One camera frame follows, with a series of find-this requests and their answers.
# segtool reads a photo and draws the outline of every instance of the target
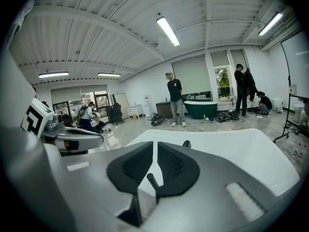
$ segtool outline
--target whiteboard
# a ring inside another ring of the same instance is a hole
[[[309,98],[309,42],[304,31],[282,42],[294,95]]]

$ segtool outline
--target ceiling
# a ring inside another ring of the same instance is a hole
[[[265,36],[258,32],[286,6],[283,0],[35,0],[10,51],[33,85],[101,79],[98,72],[119,73],[123,80],[198,49],[266,45],[284,23]],[[156,23],[161,16],[179,46]],[[46,70],[70,74],[39,79]]]

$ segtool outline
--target green bathtub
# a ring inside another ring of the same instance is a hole
[[[217,102],[213,101],[185,101],[188,114],[194,119],[203,119],[204,115],[208,118],[217,117]]]

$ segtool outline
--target gray pants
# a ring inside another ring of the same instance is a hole
[[[178,101],[173,101],[173,102],[171,101],[170,107],[173,113],[173,121],[177,122],[177,110],[178,110],[180,121],[184,122],[185,118],[184,118],[184,112],[183,112],[183,100],[179,99]]]
[[[270,111],[271,111],[271,109],[268,109],[265,104],[262,105],[261,113],[266,113],[266,112],[269,113]]]

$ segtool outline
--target floor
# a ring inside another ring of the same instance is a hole
[[[106,128],[111,129],[111,132],[104,132],[104,143],[100,147],[89,150],[89,153],[113,150],[119,147],[124,147],[130,143],[133,139],[141,135],[143,132],[151,129],[166,130],[166,131],[234,131],[243,130],[249,128],[256,128],[261,130],[271,140],[282,135],[283,126],[285,124],[287,112],[282,114],[270,112],[268,116],[263,118],[257,118],[255,115],[249,114],[249,117],[245,119],[245,122],[223,122],[223,123],[211,123],[210,121],[192,119],[189,115],[186,116],[186,127],[182,127],[180,123],[176,127],[171,127],[172,121],[168,120],[162,124],[153,127],[150,124],[148,118],[142,117],[139,119],[128,118],[124,123],[118,125],[107,124]],[[301,143],[300,150],[303,156],[300,158],[293,157],[293,153],[296,148],[299,148],[298,144]],[[309,167],[309,153],[303,145],[306,144],[309,147],[309,138],[302,134],[295,135],[289,134],[289,138],[282,138],[276,142],[276,145],[282,150],[287,158],[294,165],[295,169],[300,175],[304,175]]]

